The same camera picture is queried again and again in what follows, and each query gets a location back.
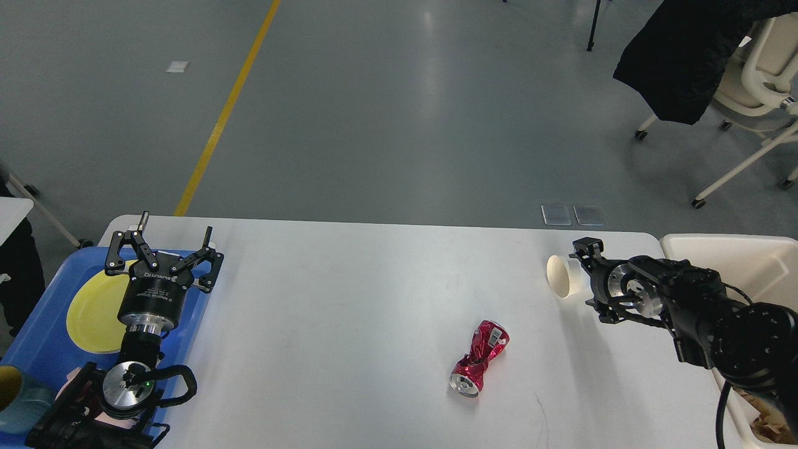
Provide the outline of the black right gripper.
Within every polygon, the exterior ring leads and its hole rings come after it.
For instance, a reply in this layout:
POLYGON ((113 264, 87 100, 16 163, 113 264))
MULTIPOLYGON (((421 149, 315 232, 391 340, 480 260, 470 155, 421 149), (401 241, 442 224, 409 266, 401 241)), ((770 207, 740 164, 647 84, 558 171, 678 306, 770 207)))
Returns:
POLYGON ((568 258, 577 261, 586 270, 590 281, 592 298, 585 304, 598 314, 605 324, 626 321, 630 313, 622 305, 626 298, 624 288, 631 279, 629 262, 626 259, 606 259, 602 256, 604 241, 598 238, 580 238, 572 242, 573 252, 568 258))

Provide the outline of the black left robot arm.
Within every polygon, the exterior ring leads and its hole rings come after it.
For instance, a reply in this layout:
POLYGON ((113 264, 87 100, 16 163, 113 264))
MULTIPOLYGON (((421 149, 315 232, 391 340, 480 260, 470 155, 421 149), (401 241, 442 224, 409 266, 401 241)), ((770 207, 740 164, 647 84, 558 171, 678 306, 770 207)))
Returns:
POLYGON ((32 448, 154 448, 170 431, 153 421, 160 408, 182 405, 198 390, 182 364, 162 366, 165 337, 180 326, 188 291, 208 294, 224 256, 206 228, 199 249, 187 256, 155 251, 143 238, 149 213, 137 227, 116 232, 103 264, 106 276, 125 276, 117 313, 124 327, 120 352, 109 369, 88 362, 32 426, 32 448))

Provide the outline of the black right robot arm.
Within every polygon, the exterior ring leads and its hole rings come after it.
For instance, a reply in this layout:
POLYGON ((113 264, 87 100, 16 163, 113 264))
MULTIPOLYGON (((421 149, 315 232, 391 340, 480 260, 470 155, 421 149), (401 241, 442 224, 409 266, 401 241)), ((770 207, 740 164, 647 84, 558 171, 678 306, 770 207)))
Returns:
POLYGON ((571 259, 587 273, 600 322, 633 322, 666 329, 681 363, 716 369, 724 379, 715 418, 716 446, 723 438, 724 411, 732 389, 778 409, 796 434, 797 330, 789 307, 751 301, 722 281, 719 272, 687 259, 647 255, 608 259, 598 238, 573 242, 571 259))

